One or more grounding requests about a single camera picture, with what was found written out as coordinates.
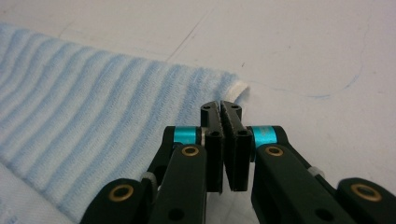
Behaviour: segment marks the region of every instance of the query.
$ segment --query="white tabletop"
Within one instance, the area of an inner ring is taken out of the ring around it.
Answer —
[[[393,194],[395,12],[391,0],[0,2],[0,21],[46,35],[236,73],[245,125],[281,125],[334,187],[357,176]],[[207,223],[258,222],[249,192],[211,194],[208,208]]]

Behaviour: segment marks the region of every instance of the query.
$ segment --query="striped towel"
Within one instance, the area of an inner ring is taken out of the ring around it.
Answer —
[[[79,222],[103,185],[146,171],[165,126],[199,126],[200,105],[246,89],[0,24],[0,222]]]

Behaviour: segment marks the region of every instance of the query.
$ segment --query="light blue towel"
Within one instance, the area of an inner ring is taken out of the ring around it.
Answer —
[[[246,89],[0,24],[0,222],[79,222],[107,182],[139,179],[165,126],[199,126],[202,104]]]

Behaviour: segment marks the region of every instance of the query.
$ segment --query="white table surface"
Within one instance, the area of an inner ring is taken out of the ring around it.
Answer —
[[[2,0],[0,21],[234,72],[245,125],[281,125],[334,187],[358,176],[396,194],[396,1]],[[211,194],[206,223],[257,223],[249,197]]]

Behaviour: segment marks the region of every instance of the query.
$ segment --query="teal tape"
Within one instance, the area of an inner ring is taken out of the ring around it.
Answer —
[[[183,145],[195,144],[196,139],[196,127],[195,126],[184,126],[175,127],[174,142],[179,142]]]
[[[276,133],[272,126],[251,126],[256,148],[264,144],[277,143]]]

